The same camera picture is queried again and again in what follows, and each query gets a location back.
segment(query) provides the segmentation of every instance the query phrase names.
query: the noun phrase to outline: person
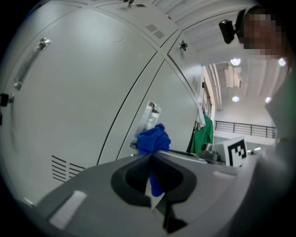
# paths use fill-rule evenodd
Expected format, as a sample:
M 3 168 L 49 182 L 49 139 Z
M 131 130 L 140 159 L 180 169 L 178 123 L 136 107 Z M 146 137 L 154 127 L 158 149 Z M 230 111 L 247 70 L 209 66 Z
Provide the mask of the person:
M 271 59 L 284 59 L 291 68 L 295 55 L 281 20 L 262 6 L 241 10 L 235 23 L 235 33 L 244 49 Z

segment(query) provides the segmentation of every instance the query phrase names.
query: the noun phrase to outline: black slot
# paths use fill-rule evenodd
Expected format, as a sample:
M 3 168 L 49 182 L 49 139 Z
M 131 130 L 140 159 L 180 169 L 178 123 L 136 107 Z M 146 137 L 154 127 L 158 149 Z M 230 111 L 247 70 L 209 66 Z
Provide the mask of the black slot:
M 74 170 L 74 171 L 77 171 L 77 172 L 79 172 L 79 173 L 80 173 L 80 171 L 79 171 L 79 170 L 76 170 L 76 169 L 73 169 L 73 168 L 69 168 L 69 169 L 71 169 L 71 170 Z
M 56 163 L 56 164 L 58 164 L 58 165 L 61 165 L 60 163 L 58 163 L 58 162 L 55 162 L 55 161 L 52 161 L 53 163 Z M 61 165 L 61 166 L 63 166 L 63 167 L 66 167 L 65 165 Z
M 58 180 L 58 181 L 62 181 L 62 182 L 65 182 L 65 181 L 63 181 L 63 180 L 59 180 L 59 179 L 57 179 L 57 178 L 55 178 L 55 177 L 53 177 L 54 179 L 56 179 L 56 180 Z
M 57 173 L 59 173 L 59 174 L 62 174 L 62 175 L 65 175 L 65 174 L 63 174 L 63 173 L 61 173 L 61 172 L 59 172 L 59 171 L 57 171 L 57 170 L 55 170 L 55 169 L 51 169 L 52 171 L 55 171 L 55 172 L 57 172 Z
M 56 175 L 55 173 L 52 173 L 53 175 Z M 65 177 L 61 177 L 61 176 L 59 176 L 59 175 L 56 175 L 56 176 L 58 176 L 58 177 L 60 177 L 61 179 L 66 179 Z
M 58 168 L 57 166 L 55 166 L 55 165 L 51 165 L 52 167 L 55 167 L 55 168 Z M 60 170 L 62 170 L 62 171 L 65 171 L 64 169 L 62 169 L 62 168 L 58 168 L 58 169 L 60 169 Z
M 60 158 L 57 158 L 57 157 L 55 157 L 55 156 L 51 156 L 51 157 L 53 157 L 53 158 L 55 158 L 55 159 L 58 159 L 59 161 L 65 162 L 65 161 L 63 161 L 63 160 L 61 160 Z
M 79 165 L 74 165 L 74 166 L 79 167 L 79 168 L 82 168 L 82 169 L 85 169 L 85 168 L 83 168 L 83 167 L 81 167 Z

